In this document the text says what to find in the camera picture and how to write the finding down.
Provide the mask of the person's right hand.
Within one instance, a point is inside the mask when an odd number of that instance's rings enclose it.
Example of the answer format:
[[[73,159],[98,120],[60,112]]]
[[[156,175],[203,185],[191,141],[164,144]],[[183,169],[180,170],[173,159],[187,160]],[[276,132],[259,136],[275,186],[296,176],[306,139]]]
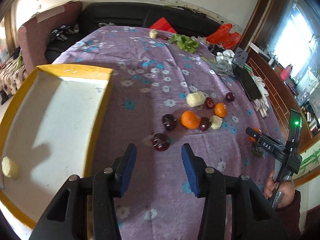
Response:
[[[265,196],[265,198],[268,199],[272,197],[274,189],[278,189],[278,191],[280,191],[283,194],[283,196],[279,201],[277,208],[287,207],[292,203],[292,201],[295,198],[294,183],[292,180],[288,180],[288,181],[281,182],[281,184],[279,185],[279,183],[276,183],[273,180],[273,176],[274,176],[274,170],[271,171],[271,173],[269,174],[266,180],[266,183],[263,189],[263,195]]]

